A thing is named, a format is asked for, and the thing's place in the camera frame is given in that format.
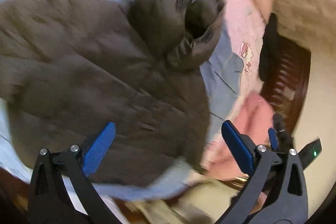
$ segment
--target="pink cloth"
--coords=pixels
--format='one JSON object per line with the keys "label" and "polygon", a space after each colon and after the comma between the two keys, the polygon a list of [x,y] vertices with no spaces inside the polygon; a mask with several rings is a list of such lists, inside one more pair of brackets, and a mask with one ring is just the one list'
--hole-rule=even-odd
{"label": "pink cloth", "polygon": [[[268,141],[268,129],[273,126],[273,114],[269,103],[256,92],[251,92],[232,123],[256,145],[263,144]],[[208,154],[205,155],[208,161],[203,167],[208,170],[207,176],[231,180],[243,174],[223,138],[213,141],[205,154]]]}

